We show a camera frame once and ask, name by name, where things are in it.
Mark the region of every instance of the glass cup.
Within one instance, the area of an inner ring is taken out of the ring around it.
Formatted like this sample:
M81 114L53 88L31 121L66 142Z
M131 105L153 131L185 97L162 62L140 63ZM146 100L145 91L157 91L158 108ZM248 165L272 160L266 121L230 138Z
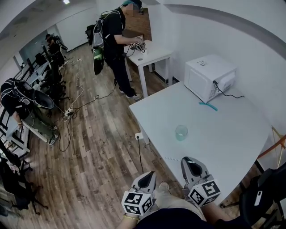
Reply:
M176 128L176 138L178 141L182 141L186 138L188 134L188 128L183 125L179 125Z

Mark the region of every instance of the person in background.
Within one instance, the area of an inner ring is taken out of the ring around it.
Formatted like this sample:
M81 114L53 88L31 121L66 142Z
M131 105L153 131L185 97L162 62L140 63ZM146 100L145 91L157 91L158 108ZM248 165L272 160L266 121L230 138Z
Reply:
M130 45L135 42L143 43L143 40L139 38L125 38L122 35L126 25L125 15L131 13L133 7L137 9L138 13L141 6L131 0L127 0L122 7L109 13L103 22L102 37L104 40L104 59L114 73L120 92L125 93L127 98L138 100L141 99L142 95L136 93L130 86L125 67L125 57L123 56L124 45Z
M48 137L49 145L53 145L59 138L56 134L58 127L54 126L52 121L46 118L41 110L34 106L33 103L26 105L19 101L17 95L13 94L14 79L6 80L1 86L1 104L8 114L12 116L18 123L19 128L23 127L24 120L30 127L38 130Z
M167 183L160 184L155 195L158 208L140 221L137 215L125 214L117 229L251 229L240 218L231 220L214 203L198 208L168 190Z
M64 60L64 57L60 50L60 46L56 42L57 41L56 37L50 34L47 34L46 41L48 43L50 53L55 55L56 61L58 62L58 65L59 65L59 70L61 70L67 64L67 61Z

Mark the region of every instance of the sneaker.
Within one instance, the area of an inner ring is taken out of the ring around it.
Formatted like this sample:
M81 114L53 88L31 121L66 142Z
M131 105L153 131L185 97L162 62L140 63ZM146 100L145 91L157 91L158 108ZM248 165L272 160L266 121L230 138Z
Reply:
M136 94L132 97L129 97L129 96L126 96L127 98L132 98L132 99L135 99L135 100L138 100L138 99L141 99L142 98L142 95L141 94Z
M159 185L158 192L168 192L169 191L169 185L166 182L163 182Z
M59 136L54 134L49 141L49 145L53 145L58 138L59 138Z

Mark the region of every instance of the white microwave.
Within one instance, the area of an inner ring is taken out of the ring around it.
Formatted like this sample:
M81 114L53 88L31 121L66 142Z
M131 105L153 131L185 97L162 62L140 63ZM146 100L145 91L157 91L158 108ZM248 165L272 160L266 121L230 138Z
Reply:
M236 70L235 65L223 58L207 55L186 62L184 84L204 103L207 103L221 91L225 92L233 85Z

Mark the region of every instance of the wristband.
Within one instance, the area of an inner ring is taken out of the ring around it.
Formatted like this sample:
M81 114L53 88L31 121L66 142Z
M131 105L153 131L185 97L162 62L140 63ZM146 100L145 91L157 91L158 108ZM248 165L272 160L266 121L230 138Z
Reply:
M127 216L126 214L124 214L123 217L125 217L127 219L131 219L131 220L137 220L137 221L140 220L139 218L133 218L133 217Z

